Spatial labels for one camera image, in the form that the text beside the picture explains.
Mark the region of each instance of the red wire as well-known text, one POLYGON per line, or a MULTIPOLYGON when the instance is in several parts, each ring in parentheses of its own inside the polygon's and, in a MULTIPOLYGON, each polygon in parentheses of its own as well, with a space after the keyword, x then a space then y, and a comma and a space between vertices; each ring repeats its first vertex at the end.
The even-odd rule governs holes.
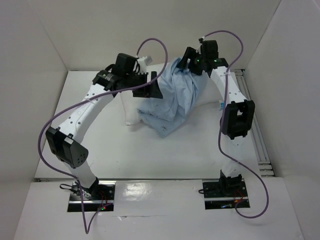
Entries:
POLYGON ((100 195, 101 195, 101 203, 100 203, 99 208, 101 208, 102 204, 104 203, 104 196, 103 196, 103 194, 101 192, 100 192, 100 195))
POLYGON ((239 194, 240 194, 240 196, 241 196, 241 199, 240 200, 243 200, 244 199, 244 195, 242 194, 242 192, 241 191, 239 191, 238 189, 236 190, 239 194))

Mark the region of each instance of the cable clip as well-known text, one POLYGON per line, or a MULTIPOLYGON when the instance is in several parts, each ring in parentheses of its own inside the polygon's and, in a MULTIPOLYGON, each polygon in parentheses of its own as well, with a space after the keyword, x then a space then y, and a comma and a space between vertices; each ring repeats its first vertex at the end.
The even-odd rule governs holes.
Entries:
POLYGON ((220 75, 220 77, 223 77, 223 76, 230 76, 231 75, 231 72, 229 71, 228 73, 227 72, 224 72, 222 75, 220 75))
POLYGON ((201 38, 199 38, 199 43, 203 43, 205 41, 205 36, 202 36, 201 38))
POLYGON ((90 99, 90 97, 85 97, 84 99, 87 100, 89 103, 96 104, 94 101, 90 99))

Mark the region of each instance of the wire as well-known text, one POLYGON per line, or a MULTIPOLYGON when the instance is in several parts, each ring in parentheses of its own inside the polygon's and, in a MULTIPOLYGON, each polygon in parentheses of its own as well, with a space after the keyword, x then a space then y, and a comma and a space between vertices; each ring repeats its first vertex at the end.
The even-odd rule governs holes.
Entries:
POLYGON ((242 202, 243 199, 244 199, 244 195, 241 193, 241 191, 239 191, 238 189, 236 191, 234 191, 234 198, 233 198, 234 203, 237 203, 239 201, 242 202), (240 195, 240 197, 241 197, 240 199, 236 199, 236 196, 237 196, 236 193, 238 193, 240 195))
POLYGON ((105 68, 106 71, 110 71, 115 65, 114 64, 110 64, 109 66, 107 66, 105 68))
POLYGON ((227 97, 228 97, 228 72, 230 71, 230 68, 232 67, 232 65, 241 57, 242 53, 244 52, 244 44, 243 42, 241 41, 241 39, 236 35, 234 34, 233 32, 231 31, 228 31, 228 30, 218 30, 218 31, 213 31, 213 32, 210 32, 206 35, 204 35, 202 38, 205 39, 206 37, 212 35, 212 34, 217 34, 217 33, 227 33, 227 34, 231 34, 233 35, 241 44, 241 51, 239 53, 239 55, 231 62, 231 64, 228 66, 228 68, 226 69, 226 73, 225 73, 225 91, 224 91, 224 101, 223 101, 223 110, 222 110, 222 117, 221 117, 221 122, 220 122, 220 130, 219 130, 219 135, 218 135, 218 148, 220 150, 220 152, 222 153, 222 155, 224 155, 225 157, 231 159, 232 161, 236 162, 237 164, 241 165, 242 167, 244 167, 245 169, 249 170, 252 174, 254 174, 259 180, 260 182, 262 183, 263 185, 263 188, 265 190, 265 195, 266 195, 266 204, 265 204, 265 207, 263 209, 262 212, 260 212, 259 214, 257 215, 254 215, 254 216, 246 216, 242 213, 239 212, 239 210, 237 209, 237 206, 238 204, 240 203, 240 201, 238 201, 236 203, 236 205, 234 206, 234 209, 235 211, 243 218, 246 218, 246 219, 256 219, 258 217, 261 217, 263 214, 265 214, 265 212, 267 211, 268 207, 269 207, 269 192, 268 192, 268 189, 267 189, 267 186, 265 184, 265 182, 263 181, 263 179, 257 174, 255 173, 255 171, 253 171, 251 168, 249 168, 248 166, 246 166, 245 164, 243 164, 242 162, 238 161, 237 159, 233 158, 232 156, 229 156, 228 154, 226 154, 222 148, 221 148, 221 135, 222 135, 222 125, 223 125, 223 122, 224 122, 224 119, 225 119, 225 113, 226 113, 226 106, 227 106, 227 97))
POLYGON ((208 193, 212 193, 212 192, 216 192, 217 191, 217 188, 206 188, 206 189, 200 189, 198 190, 198 193, 200 194, 208 194, 208 193))
POLYGON ((43 156, 42 151, 41 151, 42 137, 43 137, 43 135, 44 135, 44 133, 45 133, 45 130, 46 130, 47 127, 53 122, 53 120, 55 120, 56 118, 58 118, 58 117, 61 116, 62 114, 66 113, 66 112, 68 112, 68 111, 70 111, 70 110, 72 110, 72 109, 74 109, 74 108, 77 108, 77 107, 79 107, 79 106, 81 106, 81 105, 83 105, 83 104, 86 104, 86 103, 94 100, 94 99, 97 99, 97 98, 100 98, 100 97, 103 97, 103 96, 106 96, 106 95, 117 94, 117 93, 124 92, 124 91, 130 91, 130 90, 136 90, 136 89, 139 89, 139 88, 143 88, 143 87, 146 87, 146 86, 152 84, 154 81, 156 81, 156 80, 161 76, 161 74, 164 72, 164 70, 165 70, 165 68, 166 68, 166 66, 167 66, 167 63, 168 63, 168 51, 167 51, 167 48, 166 48, 165 44, 164 44, 161 40, 159 40, 159 39, 157 39, 157 38, 154 38, 154 37, 151 37, 151 38, 148 38, 148 39, 144 40, 144 41, 141 43, 141 45, 139 46, 139 48, 138 48, 138 50, 137 50, 136 55, 139 54, 139 52, 140 52, 141 48, 143 47, 143 45, 144 45, 146 42, 148 42, 148 41, 156 41, 156 42, 160 43, 160 44, 162 45, 162 47, 163 47, 163 49, 164 49, 164 53, 165 53, 165 61, 164 61, 163 68, 162 68, 162 70, 159 72, 159 74, 158 74, 155 78, 153 78, 151 81, 149 81, 149 82, 147 82, 147 83, 144 83, 144 84, 142 84, 142 85, 139 85, 139 86, 128 87, 128 88, 124 88, 124 89, 121 89, 121 90, 104 92, 104 93, 95 95, 95 96, 93 96, 93 97, 91 97, 91 98, 89 98, 89 99, 83 100, 82 102, 79 102, 79 103, 77 103, 77 104, 74 104, 74 105, 72 105, 72 106, 70 106, 70 107, 67 107, 66 109, 58 112, 56 115, 54 115, 52 118, 50 118, 50 119, 44 124, 43 128, 42 128, 41 131, 40 131, 39 137, 38 137, 37 150, 38 150, 38 154, 39 154, 39 156, 40 156, 40 159, 43 161, 43 163, 44 163, 47 167, 51 168, 52 170, 54 170, 54 171, 56 171, 56 172, 58 172, 58 173, 65 174, 65 175, 67 175, 67 176, 69 176, 69 177, 72 177, 72 178, 75 179, 76 182, 78 183, 78 187, 79 187, 79 190, 80 190, 80 198, 81 198, 81 211, 82 211, 83 225, 84 225, 84 230, 85 230, 85 233, 86 233, 86 234, 89 233, 91 223, 92 223, 94 217, 100 212, 101 208, 98 209, 98 210, 94 213, 94 215, 93 215, 93 216, 91 217, 91 219, 90 219, 89 225, 87 226, 86 215, 85 215, 85 205, 84 205, 83 189, 82 189, 80 180, 78 179, 77 176, 75 176, 75 175, 73 175, 73 174, 71 174, 71 173, 68 173, 68 172, 66 172, 66 171, 62 171, 62 170, 60 170, 60 169, 58 169, 58 168, 50 165, 50 164, 46 161, 46 159, 45 159, 45 157, 43 156))
POLYGON ((102 207, 102 204, 104 203, 104 195, 100 192, 100 195, 101 195, 101 203, 99 205, 99 208, 102 207))
POLYGON ((59 188, 60 188, 60 189, 63 189, 63 190, 71 190, 72 186, 71 186, 71 185, 68 185, 68 184, 62 183, 62 184, 60 184, 59 188))
POLYGON ((134 72, 135 72, 136 74, 138 74, 138 73, 140 72, 140 64, 139 64, 137 58, 135 59, 135 61, 136 61, 136 65, 135 65, 134 72))

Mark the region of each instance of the light blue cloth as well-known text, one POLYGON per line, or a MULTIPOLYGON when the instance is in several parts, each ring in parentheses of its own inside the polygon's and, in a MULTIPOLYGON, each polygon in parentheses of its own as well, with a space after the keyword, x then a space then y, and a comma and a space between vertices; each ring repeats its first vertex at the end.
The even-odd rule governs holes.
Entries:
POLYGON ((158 84, 163 99, 149 98, 138 107, 144 123, 166 137, 183 124, 207 85, 208 78, 195 75, 189 69, 176 68, 181 58, 167 65, 158 84))

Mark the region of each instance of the white connector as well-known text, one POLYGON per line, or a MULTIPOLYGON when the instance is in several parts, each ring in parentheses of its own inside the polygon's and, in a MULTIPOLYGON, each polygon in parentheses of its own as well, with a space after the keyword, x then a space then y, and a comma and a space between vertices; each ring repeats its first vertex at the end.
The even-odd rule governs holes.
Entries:
POLYGON ((143 56, 138 58, 138 64, 140 65, 140 71, 139 73, 145 74, 147 72, 147 66, 149 66, 152 63, 151 56, 143 56))

